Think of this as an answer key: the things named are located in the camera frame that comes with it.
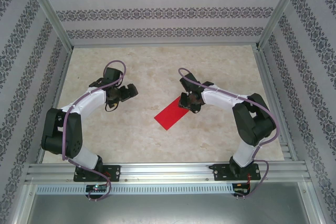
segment red rectangle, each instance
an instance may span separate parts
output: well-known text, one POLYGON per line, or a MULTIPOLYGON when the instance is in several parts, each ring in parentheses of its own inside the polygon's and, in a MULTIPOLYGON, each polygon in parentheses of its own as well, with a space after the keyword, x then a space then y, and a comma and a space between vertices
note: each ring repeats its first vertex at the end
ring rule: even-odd
POLYGON ((179 119, 181 119, 189 110, 179 107, 180 97, 176 98, 171 104, 169 104, 163 111, 161 111, 156 117, 158 123, 161 124, 166 130, 169 130, 179 119))

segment mounting plate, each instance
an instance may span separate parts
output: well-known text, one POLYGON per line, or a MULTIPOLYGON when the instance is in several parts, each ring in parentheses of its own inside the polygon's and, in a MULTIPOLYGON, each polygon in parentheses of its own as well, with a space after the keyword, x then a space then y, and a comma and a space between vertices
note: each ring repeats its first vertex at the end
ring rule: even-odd
POLYGON ((238 177, 230 171, 229 164, 214 164, 209 166, 209 169, 214 171, 215 181, 247 180, 248 174, 250 175, 250 180, 261 179, 258 164, 250 164, 247 169, 242 169, 242 172, 238 177))
MULTIPOLYGON (((106 179, 99 176, 98 180, 93 180, 92 178, 79 172, 78 167, 75 169, 74 182, 106 182, 106 179)), ((120 165, 103 165, 103 174, 106 175, 111 182, 119 182, 120 178, 120 165)))

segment marble floor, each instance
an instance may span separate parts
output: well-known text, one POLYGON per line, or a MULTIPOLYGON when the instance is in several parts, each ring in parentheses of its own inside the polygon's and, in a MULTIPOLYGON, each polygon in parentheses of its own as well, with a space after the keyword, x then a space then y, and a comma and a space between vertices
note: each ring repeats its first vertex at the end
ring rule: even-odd
MULTIPOLYGON (((139 95, 111 113, 102 106, 83 122, 83 144, 105 163, 229 161, 240 141, 231 110, 205 105, 168 131, 154 119, 184 91, 179 67, 200 82, 266 99, 250 46, 92 48, 74 50, 58 107, 81 96, 115 59, 127 66, 123 84, 133 83, 139 95)), ((112 67, 122 70, 119 63, 112 67)), ((284 160, 278 140, 263 146, 257 158, 284 160)), ((44 156, 44 163, 60 162, 60 156, 44 156)))

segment robotic arm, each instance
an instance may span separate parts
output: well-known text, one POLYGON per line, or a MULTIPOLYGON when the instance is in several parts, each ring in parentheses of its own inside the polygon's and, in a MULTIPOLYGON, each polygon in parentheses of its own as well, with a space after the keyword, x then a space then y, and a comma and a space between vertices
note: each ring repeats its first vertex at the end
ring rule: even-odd
MULTIPOLYGON (((109 108, 116 109, 119 102, 124 102, 138 94, 136 87, 129 84, 120 87, 118 84, 97 90, 94 89, 106 86, 107 84, 117 81, 122 76, 122 72, 118 69, 107 68, 102 78, 93 82, 88 90, 89 93, 85 98, 80 100, 71 110, 66 129, 66 157, 80 166, 96 170, 104 173, 102 158, 83 146, 82 143, 82 121, 87 118, 95 109, 101 105, 109 106, 109 108)), ((43 139, 41 146, 44 150, 50 151, 54 154, 62 154, 62 134, 60 128, 63 127, 66 112, 74 103, 71 103, 61 109, 51 108, 46 115, 46 121, 43 132, 43 139)), ((76 173, 82 173, 82 177, 88 177, 95 181, 100 177, 97 174, 88 172, 87 170, 76 168, 76 173)))
MULTIPOLYGON (((185 77, 198 82, 192 73, 188 73, 185 77)), ((193 113, 198 113, 201 110, 201 106, 205 104, 214 105, 222 109, 232 109, 238 133, 242 140, 238 150, 230 159, 229 170, 237 179, 245 177, 253 163, 254 153, 260 141, 269 137, 276 128, 273 119, 264 110, 251 105, 249 102, 218 92, 220 88, 211 82, 207 81, 203 84, 209 89, 190 83, 184 78, 180 82, 187 92, 181 94, 180 107, 191 110, 193 113)), ((236 94, 236 96, 246 98, 267 108, 259 94, 254 93, 250 96, 236 94)))

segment enclosure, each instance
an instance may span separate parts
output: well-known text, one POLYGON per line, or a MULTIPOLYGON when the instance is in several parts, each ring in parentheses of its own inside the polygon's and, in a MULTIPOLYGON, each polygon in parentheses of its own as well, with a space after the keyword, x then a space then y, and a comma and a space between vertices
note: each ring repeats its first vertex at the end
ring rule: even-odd
POLYGON ((335 16, 335 0, 0 0, 0 223, 336 223, 335 16), (83 144, 120 165, 111 197, 89 202, 95 183, 41 139, 47 111, 111 60, 139 94, 82 123, 83 144), (202 106, 169 130, 154 119, 184 92, 180 67, 259 93, 279 123, 250 197, 209 169, 238 148, 232 110, 202 106))

